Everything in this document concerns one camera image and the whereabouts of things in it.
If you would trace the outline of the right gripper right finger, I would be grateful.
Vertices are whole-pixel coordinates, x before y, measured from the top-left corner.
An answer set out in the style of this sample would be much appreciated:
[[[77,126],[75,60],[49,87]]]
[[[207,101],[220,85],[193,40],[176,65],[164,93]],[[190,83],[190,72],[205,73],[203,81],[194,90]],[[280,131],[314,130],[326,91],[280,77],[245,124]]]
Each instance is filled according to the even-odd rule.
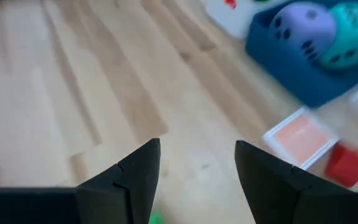
[[[358,192],[293,166],[245,141],[235,162],[256,223],[358,224]]]

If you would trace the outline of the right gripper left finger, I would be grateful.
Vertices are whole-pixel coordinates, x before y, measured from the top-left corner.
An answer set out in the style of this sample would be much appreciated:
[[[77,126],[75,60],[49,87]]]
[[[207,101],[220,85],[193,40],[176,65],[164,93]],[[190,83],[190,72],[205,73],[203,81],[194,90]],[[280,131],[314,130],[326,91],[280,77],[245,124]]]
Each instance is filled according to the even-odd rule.
[[[0,187],[0,223],[148,223],[159,170],[153,138],[76,187]]]

